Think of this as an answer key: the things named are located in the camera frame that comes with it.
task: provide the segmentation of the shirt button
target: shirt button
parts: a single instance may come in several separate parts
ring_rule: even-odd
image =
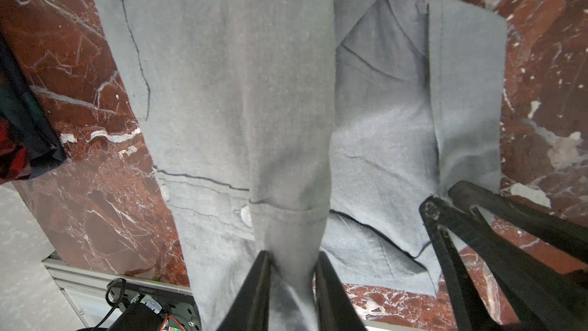
[[[241,208],[241,220],[243,220],[243,223],[247,226],[253,227],[253,223],[251,222],[251,211],[248,205],[244,205],[243,208]]]
[[[161,192],[161,198],[163,198],[165,202],[169,201],[169,188],[168,188],[168,186],[162,185],[161,187],[159,187],[159,190]]]

